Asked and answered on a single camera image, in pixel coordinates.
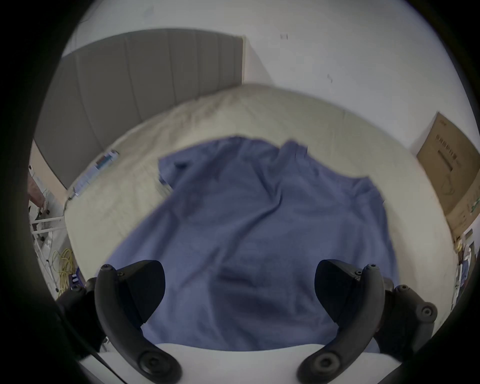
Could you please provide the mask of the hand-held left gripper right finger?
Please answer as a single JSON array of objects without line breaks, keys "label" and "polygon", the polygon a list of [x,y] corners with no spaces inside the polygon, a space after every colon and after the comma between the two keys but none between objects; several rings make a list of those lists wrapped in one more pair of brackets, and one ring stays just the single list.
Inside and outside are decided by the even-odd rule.
[{"label": "hand-held left gripper right finger", "polygon": [[339,260],[319,262],[318,301],[338,326],[335,338],[297,369],[303,384],[326,384],[348,369],[374,339],[382,354],[403,363],[432,337],[438,310],[408,285],[394,286],[378,265],[362,270]]}]

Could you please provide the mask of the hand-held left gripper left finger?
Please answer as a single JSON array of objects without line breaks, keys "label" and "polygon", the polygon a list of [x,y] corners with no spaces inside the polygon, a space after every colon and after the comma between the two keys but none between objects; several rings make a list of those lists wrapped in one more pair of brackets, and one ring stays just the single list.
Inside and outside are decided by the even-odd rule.
[{"label": "hand-held left gripper left finger", "polygon": [[108,339],[123,359],[156,384],[174,384],[182,368],[169,353],[148,341],[141,330],[161,303],[166,289],[159,261],[138,261],[121,269],[101,266],[84,286],[72,285],[56,300],[59,319],[75,359],[94,357],[120,379],[99,356]]}]

